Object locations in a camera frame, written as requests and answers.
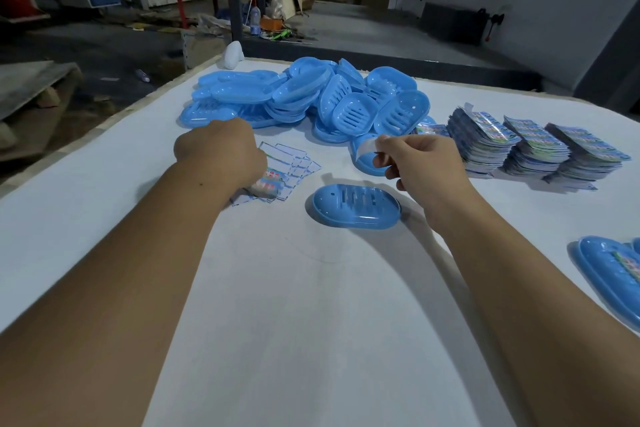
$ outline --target left arm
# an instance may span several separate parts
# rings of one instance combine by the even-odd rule
[[[184,134],[175,152],[140,203],[0,335],[0,425],[142,423],[211,227],[266,168],[239,119]]]

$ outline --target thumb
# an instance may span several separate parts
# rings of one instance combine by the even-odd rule
[[[402,137],[380,135],[376,140],[376,149],[378,152],[387,154],[397,162],[398,159],[401,159],[411,150],[411,147],[404,142]]]

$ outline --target white table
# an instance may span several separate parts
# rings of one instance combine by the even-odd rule
[[[244,61],[238,69],[284,66]],[[176,119],[196,79],[0,201],[0,330],[116,225],[173,162],[173,141],[184,131]],[[638,124],[586,103],[430,81],[418,86],[438,122],[469,101],[499,119],[507,114],[585,126],[627,153],[640,148]],[[308,121],[257,130],[255,138],[304,149],[323,169],[284,203],[254,201],[222,212],[145,426],[494,427],[519,421],[518,398],[492,337],[444,242],[429,238],[415,204],[401,196],[411,216],[387,232],[324,227],[304,209],[316,188],[385,180],[357,171],[345,145],[315,141]],[[566,246],[588,234],[640,235],[635,157],[597,192],[561,194],[543,183],[499,179],[473,183],[602,304]]]

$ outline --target wooden pallet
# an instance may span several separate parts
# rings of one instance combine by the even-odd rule
[[[4,148],[0,149],[0,162],[44,153],[74,91],[82,81],[82,73],[75,63],[52,63],[44,78],[36,75],[30,83],[36,81],[40,81],[41,86],[29,85],[26,93],[29,98],[26,101],[11,101],[11,105],[18,109],[2,122],[0,147]]]

